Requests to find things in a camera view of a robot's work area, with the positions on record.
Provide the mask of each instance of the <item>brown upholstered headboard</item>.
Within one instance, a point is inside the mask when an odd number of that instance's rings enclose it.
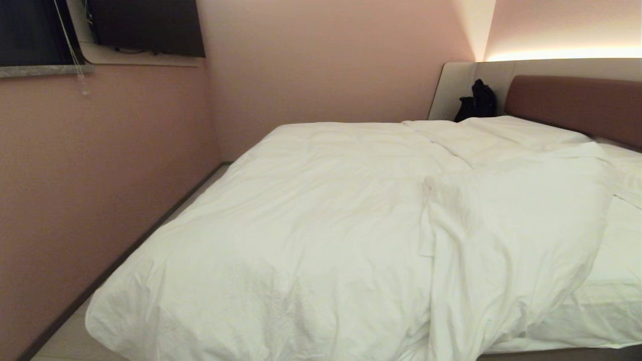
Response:
[[[518,75],[505,111],[642,148],[642,82]]]

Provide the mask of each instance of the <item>window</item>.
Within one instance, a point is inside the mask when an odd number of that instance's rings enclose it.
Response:
[[[73,65],[67,38],[79,55],[66,0],[0,0],[0,66]]]

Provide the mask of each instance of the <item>window blind cord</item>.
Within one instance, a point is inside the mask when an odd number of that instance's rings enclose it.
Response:
[[[89,89],[89,87],[87,86],[87,83],[85,82],[85,74],[83,73],[82,68],[80,67],[80,63],[78,61],[78,58],[76,57],[76,52],[71,46],[71,41],[69,40],[67,29],[65,29],[65,24],[62,20],[62,15],[60,15],[58,0],[53,0],[53,3],[56,5],[56,11],[58,12],[58,19],[60,20],[60,25],[62,26],[62,32],[65,34],[65,40],[67,41],[67,46],[69,47],[69,51],[71,52],[71,58],[74,61],[74,66],[76,67],[76,76],[78,77],[78,82],[80,83],[80,91],[84,96],[88,96],[91,94],[91,90]]]

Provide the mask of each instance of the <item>white pillow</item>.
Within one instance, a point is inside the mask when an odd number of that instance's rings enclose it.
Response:
[[[642,209],[642,153],[600,143],[618,172],[615,195]]]
[[[545,150],[549,145],[560,143],[579,144],[591,141],[591,138],[582,133],[513,116],[468,118],[462,123],[534,150]]]

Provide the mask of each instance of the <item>cable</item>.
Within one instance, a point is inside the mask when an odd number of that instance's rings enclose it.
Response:
[[[87,20],[89,24],[94,24],[94,22],[92,21],[94,17],[89,12],[89,4],[87,3],[88,1],[89,0],[85,0],[85,20]]]
[[[58,12],[58,19],[60,19],[60,25],[62,26],[62,32],[65,34],[65,39],[67,40],[67,46],[69,46],[69,51],[71,52],[71,58],[74,61],[74,66],[76,67],[76,76],[78,77],[78,81],[80,82],[80,91],[84,96],[90,95],[91,90],[89,90],[89,87],[87,86],[87,83],[85,83],[85,74],[82,72],[82,68],[80,67],[80,62],[78,61],[78,58],[76,57],[76,52],[74,51],[74,48],[71,46],[71,41],[69,40],[69,35],[67,34],[67,29],[65,28],[65,23],[62,20],[62,15],[60,15],[60,8],[58,7],[58,0],[53,0],[53,3],[56,5],[56,11]]]
[[[118,53],[123,53],[123,54],[142,54],[147,52],[147,50],[129,51],[129,50],[122,50],[121,48],[112,48],[112,49]]]

